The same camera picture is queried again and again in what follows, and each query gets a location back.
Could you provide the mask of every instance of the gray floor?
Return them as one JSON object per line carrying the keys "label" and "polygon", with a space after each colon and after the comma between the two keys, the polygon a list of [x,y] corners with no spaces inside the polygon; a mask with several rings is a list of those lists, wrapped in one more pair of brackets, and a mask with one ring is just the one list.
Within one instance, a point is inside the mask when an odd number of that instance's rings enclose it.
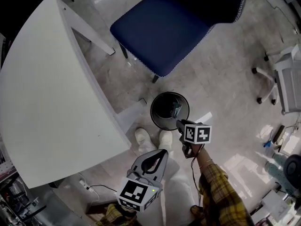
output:
{"label": "gray floor", "polygon": [[[228,173],[233,187],[251,210],[275,183],[262,168],[266,162],[262,157],[262,144],[272,128],[277,130],[281,123],[291,125],[297,118],[295,114],[283,116],[280,104],[273,106],[267,101],[258,105],[255,99],[259,92],[267,90],[267,82],[251,73],[254,66],[270,69],[270,62],[263,61],[266,50],[285,48],[299,41],[284,15],[265,0],[247,0],[238,22],[217,25],[174,71],[152,84],[151,72],[133,57],[125,59],[109,32],[112,23],[140,0],[63,1],[116,50],[109,56],[78,37],[92,72],[114,110],[119,113],[142,97],[148,103],[143,115],[127,133],[132,142],[131,150],[83,171],[87,182],[118,188],[121,177],[126,175],[138,155],[135,129],[145,128],[158,144],[159,129],[149,115],[152,100],[161,92],[175,91],[187,98],[190,120],[212,113],[208,123],[213,126],[213,139],[206,148]],[[271,2],[280,6],[293,22],[293,16],[281,0]],[[175,157],[187,172],[197,200],[190,160],[186,160],[181,152],[179,134],[173,132],[173,136]],[[78,183],[80,178],[78,174],[70,176],[55,192],[72,210],[92,223],[84,210],[97,196]],[[106,188],[95,189],[100,195],[99,202],[114,198]]]}

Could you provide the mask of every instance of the black trash bin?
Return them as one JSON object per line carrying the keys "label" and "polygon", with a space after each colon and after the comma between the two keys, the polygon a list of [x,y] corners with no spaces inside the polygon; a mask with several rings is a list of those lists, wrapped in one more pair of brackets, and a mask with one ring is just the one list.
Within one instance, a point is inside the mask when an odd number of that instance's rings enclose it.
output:
{"label": "black trash bin", "polygon": [[188,119],[189,104],[185,97],[175,92],[158,95],[151,104],[152,121],[162,130],[176,130],[176,121]]}

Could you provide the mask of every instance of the power strip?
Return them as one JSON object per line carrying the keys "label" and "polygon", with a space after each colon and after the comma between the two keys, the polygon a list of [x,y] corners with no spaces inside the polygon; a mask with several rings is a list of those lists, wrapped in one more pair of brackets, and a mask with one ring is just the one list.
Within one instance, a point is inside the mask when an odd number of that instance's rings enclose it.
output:
{"label": "power strip", "polygon": [[85,189],[87,189],[88,191],[90,191],[90,192],[92,192],[92,193],[95,192],[94,188],[90,187],[90,185],[88,185],[83,179],[81,179],[81,180],[79,181],[79,183],[82,184],[83,187],[84,187]]}

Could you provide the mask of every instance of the yellow plaid shirt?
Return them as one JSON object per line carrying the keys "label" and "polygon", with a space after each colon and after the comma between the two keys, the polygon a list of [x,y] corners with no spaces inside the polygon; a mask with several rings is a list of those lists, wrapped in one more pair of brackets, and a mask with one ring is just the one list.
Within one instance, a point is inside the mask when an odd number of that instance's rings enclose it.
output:
{"label": "yellow plaid shirt", "polygon": [[[190,226],[252,226],[254,225],[244,203],[218,165],[211,164],[199,179],[203,207],[190,208],[196,220]],[[99,226],[139,226],[136,213],[124,211],[120,205],[110,204]]]}

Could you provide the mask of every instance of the caster wheel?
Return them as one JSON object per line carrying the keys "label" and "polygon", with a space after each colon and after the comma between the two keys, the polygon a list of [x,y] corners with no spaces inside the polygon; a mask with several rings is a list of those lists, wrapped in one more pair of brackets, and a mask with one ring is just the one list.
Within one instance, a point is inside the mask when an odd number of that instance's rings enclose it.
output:
{"label": "caster wheel", "polygon": [[257,73],[256,68],[253,68],[253,69],[252,69],[252,73],[253,73],[253,74],[256,74],[256,73]]}
{"label": "caster wheel", "polygon": [[267,56],[267,54],[265,55],[265,57],[263,59],[264,59],[264,61],[269,61],[269,57]]}

